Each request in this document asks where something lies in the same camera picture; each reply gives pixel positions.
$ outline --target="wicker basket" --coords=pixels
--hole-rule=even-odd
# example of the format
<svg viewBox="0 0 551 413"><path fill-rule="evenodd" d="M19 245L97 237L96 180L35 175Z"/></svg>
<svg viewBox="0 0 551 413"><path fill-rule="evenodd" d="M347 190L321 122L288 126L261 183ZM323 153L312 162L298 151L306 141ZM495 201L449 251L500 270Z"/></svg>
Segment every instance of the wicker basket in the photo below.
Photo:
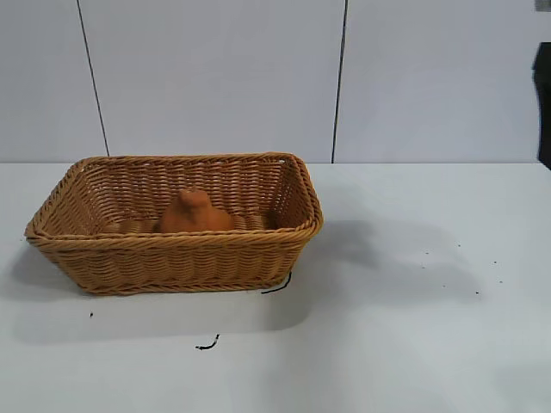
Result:
<svg viewBox="0 0 551 413"><path fill-rule="evenodd" d="M153 233L182 188L207 191L236 229ZM322 222L293 155L93 157L68 170L25 235L89 293L228 291L281 283Z"/></svg>

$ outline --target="basket rim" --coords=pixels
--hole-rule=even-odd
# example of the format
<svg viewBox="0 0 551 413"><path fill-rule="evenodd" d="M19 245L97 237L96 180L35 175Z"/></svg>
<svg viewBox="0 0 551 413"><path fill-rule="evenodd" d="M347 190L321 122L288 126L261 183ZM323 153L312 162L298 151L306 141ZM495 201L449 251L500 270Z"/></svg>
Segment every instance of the basket rim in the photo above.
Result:
<svg viewBox="0 0 551 413"><path fill-rule="evenodd" d="M94 235L63 234L53 235L40 229L41 224L51 216L55 207L62 201L63 195L71 190L79 173L87 165L94 163L120 163L135 161L143 162L201 162L201 161L248 161L279 158L289 160L296 164L299 170L300 185L305 191L306 200L311 210L311 217L302 225L293 228L278 228L276 230L232 230L232 231L199 231L199 232L175 232L175 233L97 233ZM104 244L120 243L128 245L129 243L150 244L154 242L157 246L160 244L174 244L175 242L190 244L218 244L218 243L278 243L278 242L297 242L307 241L316 235L323 225L323 214L319 204L318 197L312 185L311 178L304 161L292 153L285 152L265 152L265 153L247 153L247 154L220 154L220 155L190 155L190 156L118 156L118 157L87 157L74 163L65 173L65 176L59 181L58 185L52 190L48 198L44 201L40 209L33 216L25 229L25 236L30 243L40 244L43 248L48 244L56 244L62 247L72 244L79 249L100 248Z"/></svg>

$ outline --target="white wall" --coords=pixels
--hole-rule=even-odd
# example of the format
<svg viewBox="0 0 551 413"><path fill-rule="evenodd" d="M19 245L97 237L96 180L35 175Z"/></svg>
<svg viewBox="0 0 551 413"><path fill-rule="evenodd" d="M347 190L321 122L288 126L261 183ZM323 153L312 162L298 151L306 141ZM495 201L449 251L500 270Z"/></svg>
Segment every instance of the white wall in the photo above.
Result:
<svg viewBox="0 0 551 413"><path fill-rule="evenodd" d="M74 0L0 3L0 162L105 155Z"/></svg>
<svg viewBox="0 0 551 413"><path fill-rule="evenodd" d="M344 0L83 0L111 154L329 162Z"/></svg>
<svg viewBox="0 0 551 413"><path fill-rule="evenodd" d="M338 162L533 161L530 0L350 0Z"/></svg>

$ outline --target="orange toy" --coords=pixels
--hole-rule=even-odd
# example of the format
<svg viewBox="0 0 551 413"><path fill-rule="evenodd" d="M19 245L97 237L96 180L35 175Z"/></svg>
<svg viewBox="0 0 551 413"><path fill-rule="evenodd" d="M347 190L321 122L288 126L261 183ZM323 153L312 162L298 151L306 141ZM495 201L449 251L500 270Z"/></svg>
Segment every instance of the orange toy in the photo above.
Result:
<svg viewBox="0 0 551 413"><path fill-rule="evenodd" d="M232 216L215 208L205 191L183 189L164 210L156 230L163 233L230 231L234 227Z"/></svg>

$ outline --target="table surface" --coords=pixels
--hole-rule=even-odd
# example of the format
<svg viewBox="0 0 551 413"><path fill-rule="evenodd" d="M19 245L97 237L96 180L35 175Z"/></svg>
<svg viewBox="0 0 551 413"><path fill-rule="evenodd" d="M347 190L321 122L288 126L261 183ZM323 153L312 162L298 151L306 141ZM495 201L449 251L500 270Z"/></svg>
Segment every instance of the table surface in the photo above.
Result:
<svg viewBox="0 0 551 413"><path fill-rule="evenodd" d="M543 166L310 165L325 226L287 288L126 298L22 236L67 167L0 165L0 411L551 411Z"/></svg>

